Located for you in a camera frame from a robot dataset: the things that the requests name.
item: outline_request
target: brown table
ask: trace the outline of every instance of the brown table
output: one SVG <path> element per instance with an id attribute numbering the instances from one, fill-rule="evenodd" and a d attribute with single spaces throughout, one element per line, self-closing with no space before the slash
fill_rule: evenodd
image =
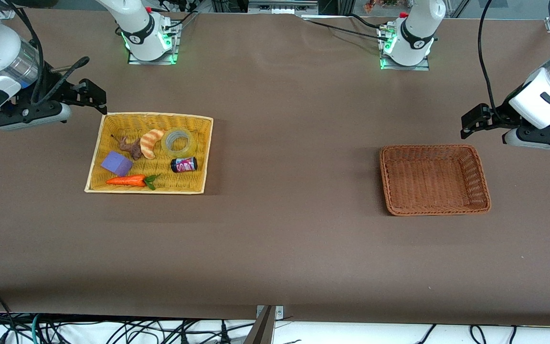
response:
<path id="1" fill-rule="evenodd" d="M 106 12 L 29 11 L 46 60 L 88 65 L 109 111 L 215 119 L 205 195 L 85 194 L 100 115 L 0 131 L 0 294 L 13 311 L 550 324 L 550 152 L 473 135 L 487 215 L 390 216 L 376 154 L 460 143 L 487 101 L 476 20 L 445 20 L 430 72 L 292 15 L 200 15 L 179 64 L 126 64 Z M 370 33 L 347 19 L 329 20 Z M 21 28 L 18 20 L 12 24 Z M 550 57 L 540 21 L 489 21 L 501 102 Z"/>

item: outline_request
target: teal cable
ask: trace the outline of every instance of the teal cable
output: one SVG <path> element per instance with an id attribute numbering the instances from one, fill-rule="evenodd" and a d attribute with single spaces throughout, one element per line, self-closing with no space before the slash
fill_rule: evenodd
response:
<path id="1" fill-rule="evenodd" d="M 33 318 L 33 322 L 31 323 L 31 337 L 33 338 L 33 344 L 37 344 L 37 335 L 35 334 L 35 328 L 37 327 L 37 318 L 40 315 L 37 314 L 35 318 Z"/>

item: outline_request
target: brown wicker basket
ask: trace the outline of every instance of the brown wicker basket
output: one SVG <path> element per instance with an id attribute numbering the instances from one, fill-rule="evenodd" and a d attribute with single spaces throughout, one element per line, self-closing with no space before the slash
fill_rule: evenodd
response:
<path id="1" fill-rule="evenodd" d="M 472 146 L 386 146 L 380 161 L 393 215 L 484 214 L 491 208 L 483 166 Z"/>

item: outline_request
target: basket rim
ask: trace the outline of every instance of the basket rim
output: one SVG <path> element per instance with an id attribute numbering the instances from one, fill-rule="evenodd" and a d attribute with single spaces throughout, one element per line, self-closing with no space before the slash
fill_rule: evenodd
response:
<path id="1" fill-rule="evenodd" d="M 384 154 L 386 152 L 401 148 L 465 148 L 470 150 L 472 158 L 476 163 L 476 167 L 479 170 L 479 179 L 481 181 L 481 186 L 486 196 L 485 206 L 480 209 L 468 209 L 466 211 L 451 210 L 451 211 L 404 211 L 407 208 L 400 208 L 403 211 L 397 210 L 391 204 L 391 190 L 390 182 L 388 177 L 388 168 L 386 167 L 386 162 L 384 159 Z M 464 215 L 464 214 L 485 214 L 491 210 L 491 194 L 489 194 L 489 188 L 487 187 L 487 179 L 485 177 L 485 170 L 483 170 L 483 164 L 481 158 L 478 155 L 478 151 L 474 146 L 470 144 L 390 144 L 384 146 L 379 152 L 379 165 L 381 170 L 381 180 L 383 184 L 383 192 L 386 199 L 386 207 L 388 211 L 395 216 L 419 216 L 419 215 Z"/>
<path id="2" fill-rule="evenodd" d="M 145 115 L 145 116 L 181 116 L 181 117 L 192 117 L 198 119 L 205 119 L 209 121 L 209 139 L 207 140 L 207 151 L 205 156 L 205 173 L 203 174 L 203 183 L 201 190 L 199 191 L 158 191 L 158 190 L 137 190 L 137 191 L 124 191 L 124 190 L 93 190 L 90 189 L 90 180 L 92 179 L 92 171 L 95 166 L 96 155 L 99 150 L 99 144 L 101 143 L 101 133 L 103 132 L 103 126 L 105 124 L 105 118 L 111 115 Z M 108 112 L 106 115 L 101 116 L 101 123 L 99 124 L 99 131 L 97 132 L 95 151 L 92 154 L 92 161 L 90 162 L 90 170 L 88 173 L 88 178 L 86 180 L 85 192 L 88 194 L 204 194 L 205 193 L 205 184 L 207 182 L 207 166 L 209 164 L 209 151 L 212 146 L 212 134 L 213 134 L 213 118 L 199 115 L 185 115 L 181 113 L 160 113 L 160 112 Z"/>

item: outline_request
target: small can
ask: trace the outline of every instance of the small can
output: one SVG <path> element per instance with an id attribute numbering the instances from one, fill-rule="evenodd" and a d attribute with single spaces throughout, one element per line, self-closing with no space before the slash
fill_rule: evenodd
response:
<path id="1" fill-rule="evenodd" d="M 199 165 L 197 164 L 197 159 L 195 157 L 173 159 L 171 161 L 171 170 L 176 173 L 196 171 L 197 168 L 199 168 Z"/>

